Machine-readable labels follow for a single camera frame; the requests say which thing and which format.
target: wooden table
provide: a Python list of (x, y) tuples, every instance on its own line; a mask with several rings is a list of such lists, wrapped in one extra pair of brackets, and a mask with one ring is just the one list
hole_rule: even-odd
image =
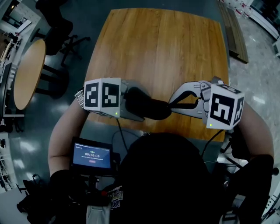
[[(33, 94), (63, 95), (68, 85), (68, 73), (56, 70), (44, 64), (46, 57), (46, 44), (40, 39), (34, 42), (21, 59), (14, 81), (14, 102), (19, 110), (27, 107)], [(49, 71), (57, 77), (42, 73)], [(50, 91), (37, 88), (39, 81), (45, 80), (59, 87), (58, 91)]]
[[(85, 81), (103, 77), (136, 80), (152, 98), (168, 102), (181, 84), (210, 81), (214, 76), (228, 84), (227, 54), (218, 22), (172, 10), (132, 8), (110, 12), (96, 42)], [(117, 125), (115, 119), (94, 113), (89, 119)], [(201, 119), (176, 113), (161, 121), (120, 119), (120, 123), (131, 129), (170, 132), (202, 140), (209, 140), (217, 132), (206, 129)], [(224, 134), (215, 140), (223, 141)]]

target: round wooden table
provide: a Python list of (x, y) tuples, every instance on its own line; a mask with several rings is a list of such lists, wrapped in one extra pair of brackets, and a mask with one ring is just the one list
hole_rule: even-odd
[[(14, 81), (14, 102), (19, 110), (27, 107), (35, 92), (51, 96), (62, 96), (67, 89), (68, 73), (45, 65), (45, 57), (46, 44), (40, 39), (29, 47), (21, 59)], [(43, 69), (55, 74), (56, 77), (43, 74)], [(40, 79), (57, 85), (59, 90), (50, 91), (37, 88)]]

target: person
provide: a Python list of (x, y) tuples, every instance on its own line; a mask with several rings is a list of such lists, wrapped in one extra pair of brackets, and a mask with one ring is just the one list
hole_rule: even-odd
[[(56, 222), (85, 223), (87, 205), (69, 207), (81, 185), (70, 171), (71, 141), (88, 114), (75, 99), (55, 125), (49, 142), (50, 186)], [(118, 178), (104, 190), (112, 196), (110, 223), (220, 223), (237, 195), (240, 223), (260, 223), (268, 201), (273, 169), (273, 139), (263, 119), (247, 104), (238, 127), (248, 164), (232, 175), (225, 189), (208, 172), (199, 150), (170, 133), (142, 136), (129, 148)]]

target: black chair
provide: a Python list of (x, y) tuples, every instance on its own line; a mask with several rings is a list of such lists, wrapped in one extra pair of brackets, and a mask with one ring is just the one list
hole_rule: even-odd
[(70, 51), (77, 55), (81, 60), (82, 57), (73, 49), (73, 47), (80, 44), (84, 40), (90, 40), (90, 37), (84, 37), (74, 42), (74, 38), (77, 38), (77, 35), (69, 36), (73, 29), (73, 23), (62, 17), (59, 8), (65, 2), (65, 0), (39, 0), (36, 3), (36, 8), (42, 12), (48, 24), (52, 28), (46, 35), (39, 33), (40, 29), (37, 29), (30, 40), (30, 42), (32, 42), (35, 37), (43, 38), (46, 43), (47, 55), (56, 55), (58, 51), (63, 53), (64, 56), (61, 62), (62, 67), (66, 66), (64, 61)]
[(33, 181), (23, 180), (24, 188), (18, 190), (22, 193), (25, 191), (26, 197), (17, 204), (17, 209), (20, 213), (27, 213), (27, 220), (31, 224), (48, 224), (50, 223), (54, 213), (54, 203), (51, 200), (50, 191), (46, 188), (42, 180), (39, 178), (37, 183), (32, 176)]

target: display screen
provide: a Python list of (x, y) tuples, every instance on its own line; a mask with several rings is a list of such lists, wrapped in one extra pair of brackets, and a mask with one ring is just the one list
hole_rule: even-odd
[(98, 168), (111, 168), (110, 150), (75, 143), (73, 163)]

